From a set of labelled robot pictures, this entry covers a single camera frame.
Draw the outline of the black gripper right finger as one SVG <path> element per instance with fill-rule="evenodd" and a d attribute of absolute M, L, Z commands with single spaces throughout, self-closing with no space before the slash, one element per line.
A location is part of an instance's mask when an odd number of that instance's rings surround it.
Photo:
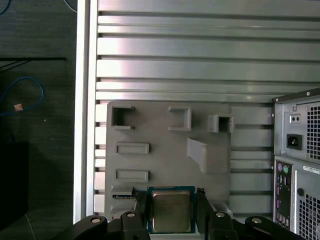
<path fill-rule="evenodd" d="M 241 223 L 224 211 L 214 210 L 203 188 L 196 192 L 196 225 L 203 240 L 303 239 L 262 216 L 250 216 Z"/>

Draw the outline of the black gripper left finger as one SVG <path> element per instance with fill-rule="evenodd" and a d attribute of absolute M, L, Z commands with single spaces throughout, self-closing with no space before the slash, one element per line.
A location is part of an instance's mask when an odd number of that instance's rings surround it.
<path fill-rule="evenodd" d="M 90 215 L 58 233 L 55 240 L 149 240 L 147 218 L 150 213 L 147 192 L 137 194 L 133 210 L 108 221 L 104 216 Z"/>

